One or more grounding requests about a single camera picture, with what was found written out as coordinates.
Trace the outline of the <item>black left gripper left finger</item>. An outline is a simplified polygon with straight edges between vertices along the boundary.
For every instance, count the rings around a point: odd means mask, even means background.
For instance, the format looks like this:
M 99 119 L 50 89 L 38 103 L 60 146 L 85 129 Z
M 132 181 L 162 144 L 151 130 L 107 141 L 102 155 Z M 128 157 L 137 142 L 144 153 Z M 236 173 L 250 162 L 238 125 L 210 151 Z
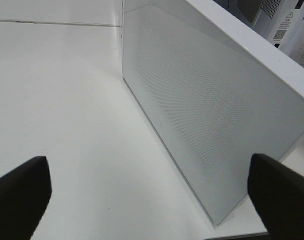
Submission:
M 0 177 L 0 240 L 29 240 L 52 196 L 48 160 L 36 156 Z

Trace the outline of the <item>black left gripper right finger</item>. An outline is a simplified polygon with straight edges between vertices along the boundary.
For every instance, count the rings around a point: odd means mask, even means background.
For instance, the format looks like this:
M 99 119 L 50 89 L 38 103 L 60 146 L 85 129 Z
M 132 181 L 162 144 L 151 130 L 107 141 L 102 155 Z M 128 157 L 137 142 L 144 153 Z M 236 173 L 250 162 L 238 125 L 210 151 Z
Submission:
M 268 155 L 255 153 L 247 192 L 272 240 L 304 240 L 304 176 Z

